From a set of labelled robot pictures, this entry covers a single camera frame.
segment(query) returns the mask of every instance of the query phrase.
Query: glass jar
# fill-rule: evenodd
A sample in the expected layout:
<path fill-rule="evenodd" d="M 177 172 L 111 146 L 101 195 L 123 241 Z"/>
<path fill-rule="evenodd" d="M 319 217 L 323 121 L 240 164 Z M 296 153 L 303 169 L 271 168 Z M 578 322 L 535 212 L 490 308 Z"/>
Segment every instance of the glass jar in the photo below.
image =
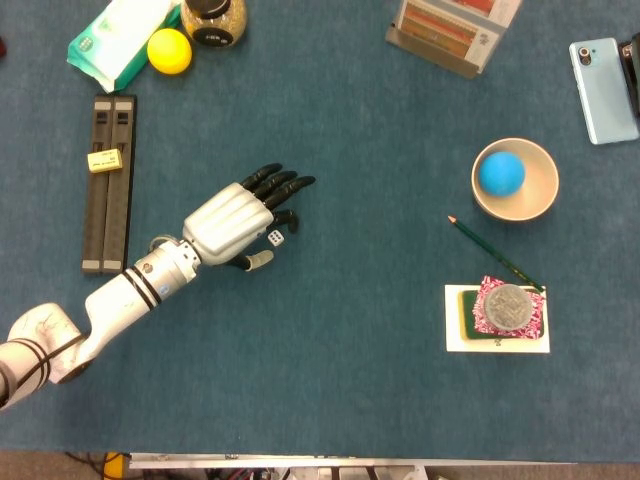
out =
<path fill-rule="evenodd" d="M 247 25 L 245 0 L 183 0 L 180 15 L 189 36 L 212 47 L 235 44 Z"/>

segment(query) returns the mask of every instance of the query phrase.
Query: bowl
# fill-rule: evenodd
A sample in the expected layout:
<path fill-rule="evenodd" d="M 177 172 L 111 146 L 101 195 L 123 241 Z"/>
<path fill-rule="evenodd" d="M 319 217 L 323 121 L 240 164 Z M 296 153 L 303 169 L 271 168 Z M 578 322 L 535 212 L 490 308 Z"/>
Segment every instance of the bowl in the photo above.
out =
<path fill-rule="evenodd" d="M 480 165 L 492 153 L 511 152 L 525 168 L 522 186 L 507 197 L 485 192 L 478 181 Z M 501 220 L 521 222 L 542 215 L 558 195 L 560 179 L 551 155 L 540 145 L 524 138 L 503 138 L 487 146 L 476 157 L 471 169 L 471 188 L 476 201 L 488 214 Z"/>

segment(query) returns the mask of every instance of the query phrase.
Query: jar lid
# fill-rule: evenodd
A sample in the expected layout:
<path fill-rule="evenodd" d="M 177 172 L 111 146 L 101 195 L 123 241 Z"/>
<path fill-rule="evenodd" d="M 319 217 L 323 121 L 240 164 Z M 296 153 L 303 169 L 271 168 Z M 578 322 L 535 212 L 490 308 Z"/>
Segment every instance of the jar lid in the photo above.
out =
<path fill-rule="evenodd" d="M 224 15 L 229 10 L 231 0 L 185 0 L 187 7 L 196 16 L 212 20 Z"/>

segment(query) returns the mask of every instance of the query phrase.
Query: green pencil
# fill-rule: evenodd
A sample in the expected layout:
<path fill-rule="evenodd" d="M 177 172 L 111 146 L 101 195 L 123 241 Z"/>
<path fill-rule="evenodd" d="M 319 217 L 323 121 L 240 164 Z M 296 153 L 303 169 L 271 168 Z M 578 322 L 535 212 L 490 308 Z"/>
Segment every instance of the green pencil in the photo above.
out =
<path fill-rule="evenodd" d="M 515 273 L 518 277 L 520 277 L 522 280 L 524 280 L 525 282 L 527 282 L 529 285 L 531 285 L 532 287 L 534 287 L 536 290 L 538 290 L 539 292 L 543 292 L 544 288 L 542 287 L 542 285 L 540 285 L 538 282 L 536 282 L 535 280 L 532 280 L 531 277 L 529 277 L 527 274 L 525 274 L 522 270 L 520 270 L 518 267 L 516 267 L 513 263 L 511 263 L 509 260 L 507 260 L 500 252 L 498 252 L 495 248 L 493 248 L 491 245 L 489 245 L 487 242 L 485 242 L 482 238 L 480 238 L 478 235 L 476 235 L 475 233 L 473 233 L 471 230 L 469 230 L 468 227 L 466 227 L 464 225 L 464 223 L 462 223 L 461 221 L 459 221 L 456 217 L 452 217 L 451 215 L 449 215 L 449 221 L 451 223 L 453 223 L 453 225 L 460 230 L 462 233 L 464 233 L 467 237 L 469 237 L 471 240 L 473 240 L 474 242 L 476 242 L 479 246 L 481 246 L 482 248 L 484 248 L 487 252 L 489 252 L 491 255 L 493 255 L 493 257 L 498 260 L 501 264 L 503 264 L 505 267 L 507 267 L 509 270 L 511 270 L 513 273 Z"/>

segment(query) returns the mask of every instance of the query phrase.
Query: yellow ball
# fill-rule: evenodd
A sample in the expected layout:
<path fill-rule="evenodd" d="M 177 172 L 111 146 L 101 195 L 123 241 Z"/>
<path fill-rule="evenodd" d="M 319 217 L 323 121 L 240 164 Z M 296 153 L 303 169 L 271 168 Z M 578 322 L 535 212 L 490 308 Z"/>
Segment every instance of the yellow ball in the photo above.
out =
<path fill-rule="evenodd" d="M 147 43 L 149 62 L 161 73 L 176 75 L 191 63 L 191 44 L 173 28 L 163 28 L 151 35 Z"/>

